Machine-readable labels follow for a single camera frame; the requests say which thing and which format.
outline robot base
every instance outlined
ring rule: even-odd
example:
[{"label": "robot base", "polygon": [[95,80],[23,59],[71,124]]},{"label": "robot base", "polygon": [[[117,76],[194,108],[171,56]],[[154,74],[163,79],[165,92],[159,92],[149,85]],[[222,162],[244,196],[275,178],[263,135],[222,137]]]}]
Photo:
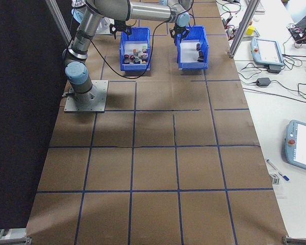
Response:
[{"label": "robot base", "polygon": [[89,103],[83,104],[75,100],[73,94],[74,90],[71,87],[69,89],[69,95],[65,105],[65,113],[104,113],[107,101],[108,92],[108,80],[92,80],[93,86],[95,86],[96,94]]}]

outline black backdrop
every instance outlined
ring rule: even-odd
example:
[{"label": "black backdrop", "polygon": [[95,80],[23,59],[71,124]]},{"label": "black backdrop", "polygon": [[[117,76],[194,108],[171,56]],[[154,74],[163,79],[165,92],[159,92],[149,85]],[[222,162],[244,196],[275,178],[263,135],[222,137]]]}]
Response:
[{"label": "black backdrop", "polygon": [[[70,0],[57,2],[69,27]],[[28,222],[66,82],[64,48],[44,0],[0,0],[0,229]]]}]

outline tablet screen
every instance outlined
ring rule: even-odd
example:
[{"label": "tablet screen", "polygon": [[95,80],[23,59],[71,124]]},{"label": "tablet screen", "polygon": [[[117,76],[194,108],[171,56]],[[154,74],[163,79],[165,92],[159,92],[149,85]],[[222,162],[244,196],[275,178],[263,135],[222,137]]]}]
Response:
[{"label": "tablet screen", "polygon": [[297,140],[294,161],[306,165],[306,126],[297,124]]},{"label": "tablet screen", "polygon": [[258,46],[262,61],[281,63],[277,52],[276,42],[258,40]]}]

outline blue bin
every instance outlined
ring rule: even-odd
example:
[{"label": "blue bin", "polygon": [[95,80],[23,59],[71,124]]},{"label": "blue bin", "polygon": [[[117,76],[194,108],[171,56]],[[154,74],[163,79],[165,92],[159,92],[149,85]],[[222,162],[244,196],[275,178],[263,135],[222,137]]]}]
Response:
[{"label": "blue bin", "polygon": [[126,33],[121,33],[121,39],[120,39],[120,47],[119,47],[119,54],[120,54],[120,70],[124,71],[143,71],[146,69],[147,64],[124,64],[124,55],[125,55],[125,45],[126,42],[132,42],[132,43],[143,43],[147,44],[147,55],[148,55],[148,61],[150,57],[150,44],[149,44],[149,28],[148,27],[133,27],[132,28],[132,34],[130,36],[127,36]]},{"label": "blue bin", "polygon": [[[194,69],[207,69],[208,62],[209,62],[209,43],[206,37],[206,32],[204,26],[193,26],[187,27],[189,29],[189,34],[187,37],[180,39],[180,34],[176,37],[175,45],[177,46],[177,63],[179,70],[194,70]],[[190,41],[190,40],[199,40],[200,43],[200,50],[203,51],[204,54],[204,61],[203,62],[181,62],[181,42]],[[196,48],[193,48],[193,55],[197,56],[198,58],[198,51]]]}]

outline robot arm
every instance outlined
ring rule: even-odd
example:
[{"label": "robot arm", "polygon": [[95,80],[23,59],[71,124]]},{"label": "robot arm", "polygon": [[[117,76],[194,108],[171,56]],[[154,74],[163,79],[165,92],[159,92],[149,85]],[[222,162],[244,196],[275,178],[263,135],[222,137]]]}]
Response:
[{"label": "robot arm", "polygon": [[181,28],[190,20],[186,10],[190,8],[191,1],[160,0],[158,5],[130,0],[86,0],[87,9],[82,22],[71,47],[65,50],[64,54],[65,72],[72,85],[76,102],[81,103],[81,106],[95,102],[97,88],[88,75],[85,61],[88,47],[101,18],[108,17],[118,21],[144,19],[172,22],[181,32]]},{"label": "robot arm", "polygon": [[181,2],[184,3],[180,4],[179,0],[160,0],[160,4],[157,5],[130,0],[87,0],[87,5],[96,13],[115,20],[167,21],[184,27],[189,22],[189,14],[183,5],[188,7],[191,1],[182,0]]}]

